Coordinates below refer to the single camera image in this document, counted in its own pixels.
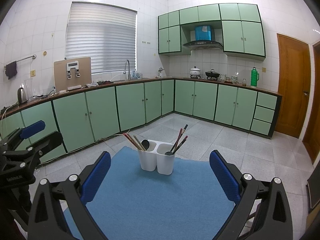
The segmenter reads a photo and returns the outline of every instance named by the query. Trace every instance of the wall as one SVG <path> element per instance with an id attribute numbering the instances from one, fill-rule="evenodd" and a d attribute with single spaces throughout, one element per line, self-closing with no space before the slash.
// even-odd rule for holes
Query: wall
<path id="1" fill-rule="evenodd" d="M 191 56 L 170 57 L 170 75 L 189 76 L 189 69 L 197 66 L 202 74 L 214 68 L 216 72 L 238 75 L 238 79 L 247 79 L 250 83 L 250 71 L 256 67 L 260 74 L 258 87 L 278 91 L 279 49 L 277 33 L 291 36 L 309 44 L 311 57 L 311 88 L 307 116 L 300 138 L 303 138 L 308 125 L 314 91 L 314 58 L 312 44 L 320 39 L 320 27 L 303 0 L 168 0 L 169 12 L 214 3 L 253 3 L 257 4 L 262 18 L 266 41 L 266 59 L 261 61 L 227 57 L 222 50 L 192 51 Z"/>
<path id="2" fill-rule="evenodd" d="M 36 70 L 32 78 L 34 94 L 52 90 L 53 62 L 65 57 L 65 34 L 72 1 L 106 3 L 138 11 L 137 70 L 145 77 L 158 75 L 160 67 L 168 70 L 168 57 L 158 55 L 157 22 L 157 16 L 168 11 L 168 0 L 17 0 L 0 26 L 0 108 L 17 100 L 17 89 L 30 78 L 30 70 Z M 37 58 L 18 62 L 17 76 L 8 80 L 3 66 L 32 54 Z M 119 72 L 92 77 L 94 81 L 110 80 L 117 74 Z M 114 80 L 124 78 L 120 75 Z"/>

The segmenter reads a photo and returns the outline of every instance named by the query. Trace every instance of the tile floor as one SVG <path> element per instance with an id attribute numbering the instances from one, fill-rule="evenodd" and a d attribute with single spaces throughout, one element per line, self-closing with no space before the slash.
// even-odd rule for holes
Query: tile floor
<path id="1" fill-rule="evenodd" d="M 130 134 L 139 139 L 174 143 L 185 124 L 188 124 L 185 132 L 188 140 L 176 157 L 209 161 L 210 152 L 217 149 L 242 173 L 248 172 L 256 179 L 267 181 L 280 177 L 291 208 L 294 239 L 303 235 L 308 212 L 305 185 L 314 168 L 300 140 L 277 132 L 271 140 L 265 139 L 179 114 L 170 114 L 132 129 Z M 35 171 L 37 181 L 30 185 L 32 198 L 40 179 L 46 177 L 50 182 L 65 180 L 68 175 L 79 174 L 86 165 L 94 163 L 102 151 L 108 151 L 113 157 L 123 146 L 134 148 L 124 136 L 118 136 L 39 168 Z M 62 201 L 61 205 L 63 209 L 67 207 L 66 202 Z"/>

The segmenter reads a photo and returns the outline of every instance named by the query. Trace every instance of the silver screw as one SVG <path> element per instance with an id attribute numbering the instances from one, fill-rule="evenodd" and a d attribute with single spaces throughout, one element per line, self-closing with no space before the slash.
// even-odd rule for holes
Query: silver screw
<path id="1" fill-rule="evenodd" d="M 78 175 L 76 175 L 76 174 L 73 174 L 73 175 L 71 175 L 71 176 L 69 177 L 69 180 L 70 180 L 70 181 L 75 181 L 76 179 L 78 179 Z"/>
<path id="2" fill-rule="evenodd" d="M 44 185 L 44 184 L 47 183 L 47 181 L 48 181 L 47 179 L 41 179 L 40 184 L 41 184 L 41 185 Z"/>
<path id="3" fill-rule="evenodd" d="M 252 179 L 252 176 L 251 176 L 249 173 L 244 174 L 243 177 L 244 177 L 246 180 Z"/>
<path id="4" fill-rule="evenodd" d="M 280 184 L 280 183 L 281 183 L 281 179 L 279 179 L 279 178 L 274 178 L 273 180 L 274 180 L 275 183 L 277 183 L 277 184 Z"/>

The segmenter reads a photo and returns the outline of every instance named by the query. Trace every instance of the blue gripper pad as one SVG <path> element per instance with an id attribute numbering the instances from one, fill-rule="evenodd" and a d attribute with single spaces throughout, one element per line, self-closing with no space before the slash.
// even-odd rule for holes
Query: blue gripper pad
<path id="1" fill-rule="evenodd" d="M 238 182 L 215 151 L 211 152 L 209 163 L 228 200 L 237 205 L 241 198 Z"/>
<path id="2" fill-rule="evenodd" d="M 20 138 L 21 139 L 28 139 L 31 136 L 37 134 L 38 132 L 41 132 L 42 130 L 44 130 L 45 128 L 45 123 L 44 121 L 40 120 L 38 122 L 35 122 L 32 125 L 29 125 L 26 128 L 23 128 L 21 134 L 20 134 Z"/>
<path id="3" fill-rule="evenodd" d="M 93 168 L 90 175 L 85 180 L 82 185 L 81 197 L 80 200 L 83 205 L 93 200 L 96 195 L 103 179 L 105 178 L 110 165 L 111 165 L 111 156 L 110 153 L 104 151 L 103 157 L 99 160 L 97 165 Z"/>

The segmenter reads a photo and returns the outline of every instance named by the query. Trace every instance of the window blind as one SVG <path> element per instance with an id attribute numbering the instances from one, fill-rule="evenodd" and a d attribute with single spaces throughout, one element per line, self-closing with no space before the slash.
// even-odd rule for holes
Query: window blind
<path id="1" fill-rule="evenodd" d="M 136 15 L 131 10 L 95 3 L 72 3 L 66 58 L 91 57 L 92 74 L 136 66 Z"/>

